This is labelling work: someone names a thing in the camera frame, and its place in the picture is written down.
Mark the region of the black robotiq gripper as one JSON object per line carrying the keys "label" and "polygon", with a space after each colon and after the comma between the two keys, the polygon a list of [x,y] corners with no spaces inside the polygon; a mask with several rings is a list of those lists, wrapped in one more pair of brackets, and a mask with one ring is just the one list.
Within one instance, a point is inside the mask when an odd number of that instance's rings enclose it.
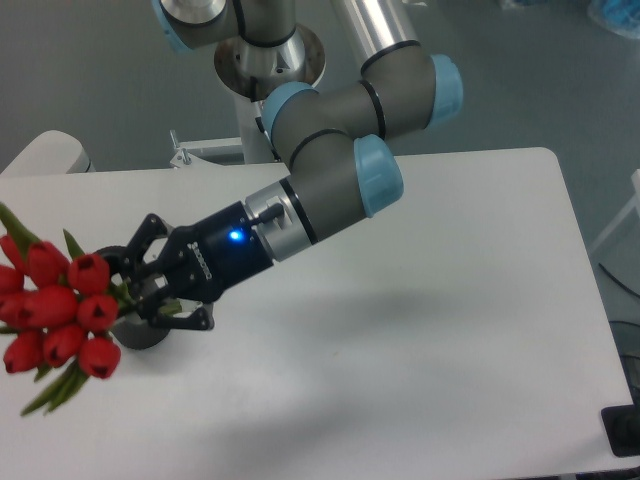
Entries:
{"label": "black robotiq gripper", "polygon": [[154,241],[168,237],[158,257],[167,284],[131,284],[134,313],[151,328],[210,331],[212,305],[204,303],[272,267],[273,260],[240,202],[169,235],[171,230],[157,214],[148,214],[126,245],[104,247],[102,258],[111,273],[126,273],[141,264]]}

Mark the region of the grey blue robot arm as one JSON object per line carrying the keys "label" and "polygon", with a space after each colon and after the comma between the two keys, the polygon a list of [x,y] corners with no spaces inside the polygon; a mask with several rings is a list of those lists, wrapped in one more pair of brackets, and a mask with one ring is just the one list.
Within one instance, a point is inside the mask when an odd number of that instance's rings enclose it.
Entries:
{"label": "grey blue robot arm", "polygon": [[455,116],[463,84],[452,60],[426,55],[398,1],[337,1],[360,65],[353,86],[320,93],[324,53],[291,1],[157,1],[179,50],[216,48],[219,78],[257,108],[255,129],[288,175],[186,227],[147,216],[103,254],[133,305],[114,333],[145,349],[173,329],[209,330],[229,288],[399,200],[387,140]]}

